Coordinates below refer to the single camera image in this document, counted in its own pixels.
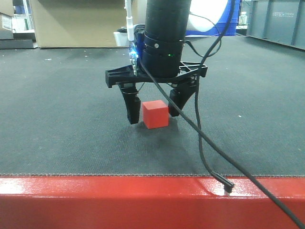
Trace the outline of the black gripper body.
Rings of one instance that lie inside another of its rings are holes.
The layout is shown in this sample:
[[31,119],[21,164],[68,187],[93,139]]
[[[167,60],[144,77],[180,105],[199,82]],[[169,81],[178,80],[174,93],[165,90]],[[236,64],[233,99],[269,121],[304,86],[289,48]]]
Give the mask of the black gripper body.
[[[178,83],[185,79],[191,78],[195,75],[199,75],[198,68],[199,62],[180,62],[180,72],[176,77],[173,78],[155,78],[158,83]],[[205,77],[208,67],[202,66],[201,77]],[[113,70],[105,71],[105,82],[108,88],[112,88],[114,85],[120,83],[141,83],[148,82],[152,83],[153,80],[142,70],[134,75],[132,65],[127,65]]]

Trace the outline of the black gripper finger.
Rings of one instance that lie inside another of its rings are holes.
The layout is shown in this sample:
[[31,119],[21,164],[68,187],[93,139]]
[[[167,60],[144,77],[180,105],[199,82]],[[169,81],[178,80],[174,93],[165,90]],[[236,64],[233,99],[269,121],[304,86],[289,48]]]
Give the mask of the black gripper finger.
[[138,90],[135,83],[121,83],[119,89],[122,93],[126,105],[127,118],[130,124],[139,122],[141,101],[137,96]]
[[172,83],[172,90],[170,91],[170,99],[179,107],[183,109],[187,101],[196,91],[196,79],[190,77],[182,81]]

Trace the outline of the blue white robot base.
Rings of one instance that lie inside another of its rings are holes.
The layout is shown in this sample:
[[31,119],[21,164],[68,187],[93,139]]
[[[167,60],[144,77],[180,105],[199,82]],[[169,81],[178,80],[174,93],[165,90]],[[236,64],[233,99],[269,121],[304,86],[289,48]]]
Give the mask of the blue white robot base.
[[228,21],[230,0],[193,0],[187,25],[187,36],[218,36]]

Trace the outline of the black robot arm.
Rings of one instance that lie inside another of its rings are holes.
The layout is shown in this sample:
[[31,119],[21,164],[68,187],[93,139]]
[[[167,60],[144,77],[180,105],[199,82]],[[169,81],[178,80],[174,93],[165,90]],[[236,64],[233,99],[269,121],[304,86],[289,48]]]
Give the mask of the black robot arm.
[[131,26],[130,65],[105,72],[108,88],[117,85],[130,124],[139,122],[141,101],[137,83],[170,83],[169,114],[178,116],[196,91],[196,78],[207,66],[181,60],[191,1],[149,0],[144,24]]

